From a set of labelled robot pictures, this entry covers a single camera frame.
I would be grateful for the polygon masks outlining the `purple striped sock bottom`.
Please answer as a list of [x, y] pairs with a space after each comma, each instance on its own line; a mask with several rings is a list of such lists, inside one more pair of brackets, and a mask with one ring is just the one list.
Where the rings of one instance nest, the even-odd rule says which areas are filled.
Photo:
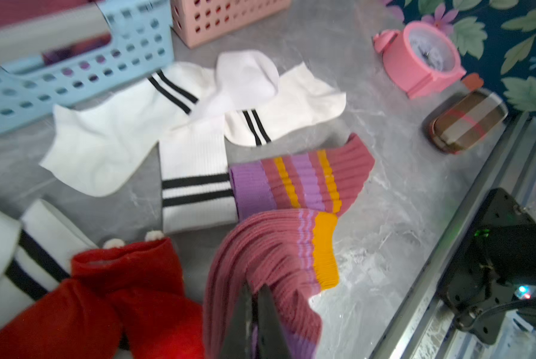
[[323, 330], [312, 296], [336, 287], [332, 237], [336, 215], [313, 209], [261, 212], [242, 221], [221, 243], [205, 290], [205, 356], [218, 358], [241, 287], [272, 292], [293, 358], [313, 358]]

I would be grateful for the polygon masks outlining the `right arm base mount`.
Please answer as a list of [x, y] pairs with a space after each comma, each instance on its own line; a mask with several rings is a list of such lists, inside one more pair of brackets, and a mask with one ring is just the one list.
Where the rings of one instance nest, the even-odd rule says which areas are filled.
[[502, 188], [490, 190], [453, 255], [437, 295], [456, 329], [493, 345], [521, 286], [536, 286], [536, 222]]

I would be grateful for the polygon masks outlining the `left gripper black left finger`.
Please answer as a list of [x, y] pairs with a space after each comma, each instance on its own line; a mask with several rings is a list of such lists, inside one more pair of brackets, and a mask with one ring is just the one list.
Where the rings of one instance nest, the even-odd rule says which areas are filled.
[[242, 285], [219, 358], [252, 358], [252, 332], [254, 323], [254, 298], [247, 283]]

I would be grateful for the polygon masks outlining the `white crew sock black stripes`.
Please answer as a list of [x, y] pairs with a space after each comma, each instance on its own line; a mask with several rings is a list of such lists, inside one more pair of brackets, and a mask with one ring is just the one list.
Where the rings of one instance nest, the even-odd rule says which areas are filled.
[[159, 142], [163, 232], [237, 221], [223, 116], [167, 132]]

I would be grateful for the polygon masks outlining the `purple striped sock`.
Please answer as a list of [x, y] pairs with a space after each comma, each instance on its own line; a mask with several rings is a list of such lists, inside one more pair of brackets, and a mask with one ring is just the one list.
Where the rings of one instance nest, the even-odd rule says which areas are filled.
[[313, 209], [261, 212], [242, 221], [221, 243], [205, 290], [205, 356], [218, 358], [241, 287], [272, 292], [293, 358], [313, 358], [323, 330], [312, 296], [336, 287], [332, 237], [336, 215]]
[[344, 215], [375, 165], [361, 138], [342, 147], [262, 159], [230, 167], [239, 220], [277, 209], [314, 209]]

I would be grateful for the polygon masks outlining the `plain red sock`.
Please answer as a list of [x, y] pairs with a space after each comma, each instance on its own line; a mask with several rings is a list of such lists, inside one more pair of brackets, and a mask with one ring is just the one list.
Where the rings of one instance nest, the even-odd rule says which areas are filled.
[[0, 358], [203, 358], [202, 307], [168, 238], [77, 254], [72, 275], [0, 330]]

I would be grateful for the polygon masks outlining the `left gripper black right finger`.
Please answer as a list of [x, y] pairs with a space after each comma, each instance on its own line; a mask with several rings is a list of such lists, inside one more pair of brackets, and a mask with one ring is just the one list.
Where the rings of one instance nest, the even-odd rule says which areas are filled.
[[257, 294], [255, 310], [257, 358], [292, 358], [272, 292], [267, 285], [264, 285]]

